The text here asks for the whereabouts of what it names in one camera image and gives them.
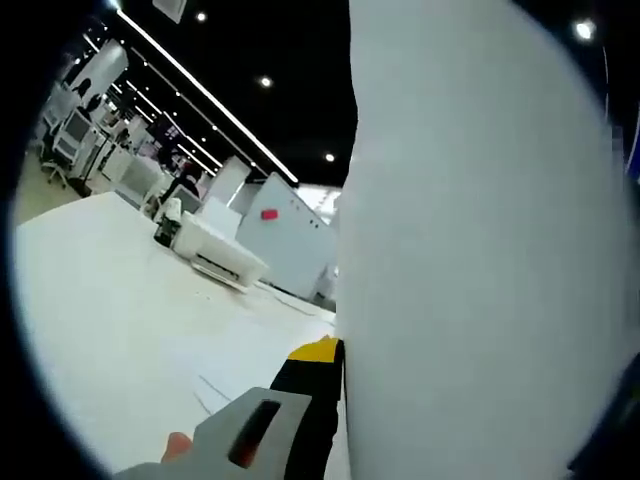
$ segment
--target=white partition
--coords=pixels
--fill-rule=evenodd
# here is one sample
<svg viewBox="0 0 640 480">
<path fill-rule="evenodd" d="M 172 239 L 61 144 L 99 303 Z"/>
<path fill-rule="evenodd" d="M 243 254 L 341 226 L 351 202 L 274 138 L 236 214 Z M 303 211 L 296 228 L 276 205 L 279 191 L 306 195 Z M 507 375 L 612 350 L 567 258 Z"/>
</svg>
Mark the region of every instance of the white partition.
<svg viewBox="0 0 640 480">
<path fill-rule="evenodd" d="M 277 210 L 278 218 L 263 220 L 264 210 Z M 269 265 L 267 281 L 307 299 L 336 255 L 335 231 L 275 173 L 256 194 L 236 240 Z"/>
<path fill-rule="evenodd" d="M 211 182 L 206 199 L 213 196 L 229 205 L 250 172 L 251 169 L 238 157 L 229 158 Z"/>
<path fill-rule="evenodd" d="M 337 321 L 353 478 L 566 478 L 640 345 L 602 108 L 510 2 L 351 0 L 350 15 Z"/>
<path fill-rule="evenodd" d="M 96 94 L 102 95 L 128 66 L 129 59 L 126 50 L 117 41 L 110 40 L 80 71 L 71 87 L 75 88 L 84 79 L 89 78 L 91 79 L 91 87 L 84 97 L 85 100 Z"/>
</svg>

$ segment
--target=printer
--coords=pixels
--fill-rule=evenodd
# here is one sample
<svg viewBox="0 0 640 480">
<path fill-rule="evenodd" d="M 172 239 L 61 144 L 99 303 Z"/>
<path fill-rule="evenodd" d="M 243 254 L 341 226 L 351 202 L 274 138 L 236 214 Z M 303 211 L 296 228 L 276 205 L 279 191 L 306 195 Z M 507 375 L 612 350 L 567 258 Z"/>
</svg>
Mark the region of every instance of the printer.
<svg viewBox="0 0 640 480">
<path fill-rule="evenodd" d="M 241 292 L 246 292 L 269 268 L 234 238 L 189 212 L 182 214 L 171 248 L 199 272 Z"/>
</svg>

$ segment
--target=white tabletop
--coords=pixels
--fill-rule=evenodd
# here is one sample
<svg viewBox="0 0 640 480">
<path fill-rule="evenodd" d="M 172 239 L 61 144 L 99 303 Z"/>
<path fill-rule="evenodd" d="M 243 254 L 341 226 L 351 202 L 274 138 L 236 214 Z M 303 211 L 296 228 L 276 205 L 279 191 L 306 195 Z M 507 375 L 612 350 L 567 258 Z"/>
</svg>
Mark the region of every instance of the white tabletop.
<svg viewBox="0 0 640 480">
<path fill-rule="evenodd" d="M 170 432 L 191 435 L 207 411 L 268 386 L 291 350 L 333 332 L 330 312 L 199 275 L 154 230 L 107 193 L 15 236 L 25 338 L 62 417 L 109 471 L 158 461 Z"/>
</svg>

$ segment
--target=hand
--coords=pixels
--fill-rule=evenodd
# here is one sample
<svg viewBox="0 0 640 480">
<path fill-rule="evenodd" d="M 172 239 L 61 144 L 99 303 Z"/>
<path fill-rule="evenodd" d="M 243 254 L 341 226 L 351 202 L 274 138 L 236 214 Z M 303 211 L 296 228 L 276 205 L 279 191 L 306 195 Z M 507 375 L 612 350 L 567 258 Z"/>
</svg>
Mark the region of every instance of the hand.
<svg viewBox="0 0 640 480">
<path fill-rule="evenodd" d="M 160 461 L 164 463 L 173 460 L 183 453 L 188 452 L 192 445 L 193 442 L 184 433 L 170 433 L 169 438 L 167 439 L 167 448 L 164 451 L 164 455 L 162 455 L 162 459 Z"/>
</svg>

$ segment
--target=black ceiling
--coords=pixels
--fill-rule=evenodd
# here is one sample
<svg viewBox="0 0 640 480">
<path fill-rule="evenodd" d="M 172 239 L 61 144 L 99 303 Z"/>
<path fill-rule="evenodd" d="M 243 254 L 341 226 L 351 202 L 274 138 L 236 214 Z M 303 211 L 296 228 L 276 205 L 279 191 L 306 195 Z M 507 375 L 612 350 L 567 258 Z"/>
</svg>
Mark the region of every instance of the black ceiling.
<svg viewBox="0 0 640 480">
<path fill-rule="evenodd" d="M 633 68 L 638 42 L 630 42 L 633 20 L 638 19 L 630 5 L 633 2 L 516 3 L 565 45 L 603 104 L 607 84 L 602 44 L 606 46 L 610 112 L 614 122 L 623 127 L 625 147 L 629 149 L 640 90 L 640 79 Z M 189 0 L 179 25 L 154 8 L 151 0 L 125 1 L 123 10 L 248 127 L 301 183 L 344 183 L 357 125 L 347 0 Z M 195 18 L 200 11 L 208 16 L 204 23 Z M 570 28 L 573 20 L 587 16 L 598 26 L 598 40 L 591 45 L 576 42 Z M 183 130 L 198 141 L 205 137 L 203 146 L 215 157 L 223 160 L 238 153 L 153 70 L 144 67 L 131 50 L 135 48 L 247 153 L 259 170 L 267 174 L 278 170 L 131 27 L 114 14 L 103 14 L 99 20 L 109 27 L 108 31 L 94 22 L 89 32 L 92 40 L 101 44 L 111 37 L 123 39 L 129 49 L 130 68 L 118 84 L 124 86 L 128 79 L 159 108 L 175 111 Z M 264 89 L 258 84 L 262 75 L 273 79 L 272 88 Z M 149 114 L 153 111 L 141 99 L 136 104 Z M 334 162 L 325 160 L 324 155 L 329 152 L 335 155 Z M 258 169 L 254 169 L 253 178 L 264 177 Z"/>
</svg>

